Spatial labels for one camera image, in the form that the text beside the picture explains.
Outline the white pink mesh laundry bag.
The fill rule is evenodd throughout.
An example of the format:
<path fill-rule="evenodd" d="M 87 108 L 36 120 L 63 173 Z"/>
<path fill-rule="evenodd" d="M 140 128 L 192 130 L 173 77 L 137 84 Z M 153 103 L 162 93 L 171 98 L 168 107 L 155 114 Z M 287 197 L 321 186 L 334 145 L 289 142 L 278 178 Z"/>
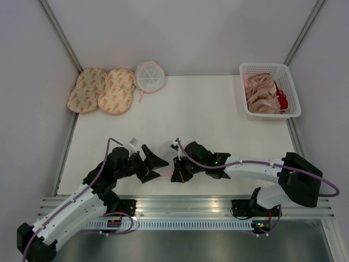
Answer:
<path fill-rule="evenodd" d="M 172 141 L 166 141 L 155 151 L 155 154 L 169 162 L 169 166 L 156 169 L 156 172 L 160 174 L 161 177 L 171 177 L 175 170 L 174 159 L 177 158 L 177 152 L 173 150 L 170 145 Z"/>

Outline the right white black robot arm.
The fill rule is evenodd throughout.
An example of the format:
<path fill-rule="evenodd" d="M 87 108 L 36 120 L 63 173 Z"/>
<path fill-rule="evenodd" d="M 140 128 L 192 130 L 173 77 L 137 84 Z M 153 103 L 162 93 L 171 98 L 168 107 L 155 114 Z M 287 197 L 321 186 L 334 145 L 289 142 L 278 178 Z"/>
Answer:
<path fill-rule="evenodd" d="M 188 182 L 195 174 L 205 173 L 214 179 L 248 178 L 272 183 L 257 187 L 249 201 L 249 210 L 260 216 L 268 209 L 289 202 L 316 207 L 322 172 L 294 152 L 269 160 L 245 159 L 229 153 L 212 153 L 193 141 L 184 147 L 172 143 L 177 151 L 171 182 Z"/>

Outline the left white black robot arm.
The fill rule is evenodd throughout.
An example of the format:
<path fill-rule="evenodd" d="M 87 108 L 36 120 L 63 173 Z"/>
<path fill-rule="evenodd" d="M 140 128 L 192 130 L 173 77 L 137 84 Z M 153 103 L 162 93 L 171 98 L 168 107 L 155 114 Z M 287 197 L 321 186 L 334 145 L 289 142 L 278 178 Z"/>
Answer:
<path fill-rule="evenodd" d="M 104 160 L 89 172 L 63 203 L 33 224 L 17 229 L 17 248 L 23 261 L 53 261 L 57 251 L 89 221 L 119 210 L 117 181 L 132 175 L 146 183 L 160 177 L 157 169 L 169 163 L 142 145 L 145 157 L 131 146 L 107 150 Z"/>

